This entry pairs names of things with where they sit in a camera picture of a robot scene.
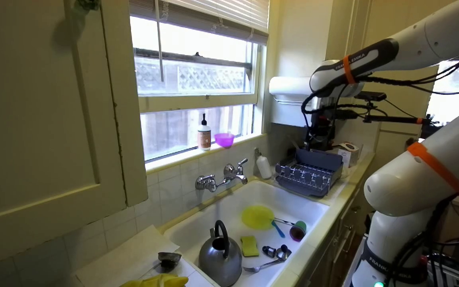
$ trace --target sink basin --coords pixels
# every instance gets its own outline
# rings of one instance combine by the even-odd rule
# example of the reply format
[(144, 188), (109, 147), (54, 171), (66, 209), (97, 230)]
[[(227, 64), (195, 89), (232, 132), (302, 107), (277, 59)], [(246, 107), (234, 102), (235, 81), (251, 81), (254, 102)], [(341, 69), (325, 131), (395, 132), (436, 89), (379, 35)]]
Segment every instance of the sink basin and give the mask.
[[(328, 209), (325, 204), (299, 198), (274, 185), (254, 180), (242, 185), (237, 191), (224, 196), (221, 201), (208, 206), (207, 209), (202, 209), (186, 220), (170, 227), (164, 231), (164, 236), (178, 244), (183, 257), (195, 265), (197, 252), (208, 239), (208, 231), (213, 228), (215, 220), (223, 220), (229, 238), (232, 238), (235, 242), (239, 242), (242, 236), (256, 238), (259, 257), (243, 257), (243, 266), (256, 266), (272, 260), (261, 252), (262, 246), (280, 247), (280, 244), (285, 244), (294, 254), (302, 241), (296, 242), (290, 238), (290, 225), (277, 223), (285, 234), (285, 238), (280, 238), (274, 228), (251, 230), (242, 223), (240, 212), (251, 204), (266, 204), (274, 211), (274, 217), (277, 219), (288, 222), (302, 220), (307, 225), (305, 236), (315, 230), (315, 225)], [(259, 273), (242, 271), (242, 276), (235, 286), (267, 286), (277, 271), (286, 263), (288, 260), (285, 263), (269, 266)]]

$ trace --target backsplash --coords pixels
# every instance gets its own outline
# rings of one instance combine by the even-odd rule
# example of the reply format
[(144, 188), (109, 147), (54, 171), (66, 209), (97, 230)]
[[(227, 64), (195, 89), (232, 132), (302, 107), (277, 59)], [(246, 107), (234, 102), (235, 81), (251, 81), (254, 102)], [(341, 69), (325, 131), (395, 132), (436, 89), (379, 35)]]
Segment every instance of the backsplash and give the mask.
[(245, 175), (254, 174), (254, 150), (277, 163), (293, 139), (301, 139), (299, 129), (274, 126), (274, 132), (234, 145), (229, 150), (211, 152), (181, 164), (149, 172), (146, 175), (148, 199), (106, 219), (97, 220), (78, 231), (50, 239), (23, 254), (0, 262), (0, 286), (63, 286), (71, 271), (111, 250), (149, 225), (162, 225), (195, 207), (207, 191), (194, 190), (194, 180), (202, 174), (215, 174), (221, 180), (223, 166), (248, 158)]

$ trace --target dish soap bottle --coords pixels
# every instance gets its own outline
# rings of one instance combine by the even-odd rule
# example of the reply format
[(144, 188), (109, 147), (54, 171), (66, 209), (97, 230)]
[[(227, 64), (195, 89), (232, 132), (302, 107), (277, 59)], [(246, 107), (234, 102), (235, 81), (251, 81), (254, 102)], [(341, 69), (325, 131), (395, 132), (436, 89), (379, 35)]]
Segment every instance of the dish soap bottle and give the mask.
[(200, 150), (210, 150), (210, 145), (211, 145), (211, 134), (210, 134), (210, 128), (207, 123), (207, 117), (205, 117), (205, 113), (202, 113), (200, 124), (197, 129), (197, 147)]

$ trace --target window sill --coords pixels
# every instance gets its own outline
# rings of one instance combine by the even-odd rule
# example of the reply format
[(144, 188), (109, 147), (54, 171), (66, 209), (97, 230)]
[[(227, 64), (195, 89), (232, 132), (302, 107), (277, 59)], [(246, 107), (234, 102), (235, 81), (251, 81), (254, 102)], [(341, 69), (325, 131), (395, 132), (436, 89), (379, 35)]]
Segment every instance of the window sill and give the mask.
[[(256, 140), (259, 137), (262, 137), (262, 136), (261, 134), (253, 134), (253, 136), (237, 137), (237, 139), (234, 139), (234, 145), (231, 148), (234, 148), (239, 144), (248, 142), (248, 140)], [(205, 150), (205, 152), (203, 150), (184, 152), (184, 153), (180, 153), (180, 155), (167, 156), (164, 160), (146, 163), (144, 168), (146, 168), (146, 172), (157, 172), (160, 169), (167, 169), (170, 166), (175, 166), (175, 164), (180, 164), (180, 163), (184, 163), (184, 161), (189, 161), (189, 160), (194, 160), (194, 158), (202, 158), (202, 156), (207, 156), (207, 155), (218, 153), (219, 150), (226, 150), (226, 148), (221, 148), (216, 144), (211, 144), (210, 150)]]

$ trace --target window blind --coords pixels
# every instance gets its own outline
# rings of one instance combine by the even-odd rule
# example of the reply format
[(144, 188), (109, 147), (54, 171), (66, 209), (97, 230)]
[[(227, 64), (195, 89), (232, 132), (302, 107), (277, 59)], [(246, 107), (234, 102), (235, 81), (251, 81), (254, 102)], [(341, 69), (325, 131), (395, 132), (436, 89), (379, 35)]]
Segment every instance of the window blind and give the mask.
[[(266, 43), (269, 0), (159, 0), (159, 21)], [(130, 14), (154, 19), (154, 0), (130, 0)]]

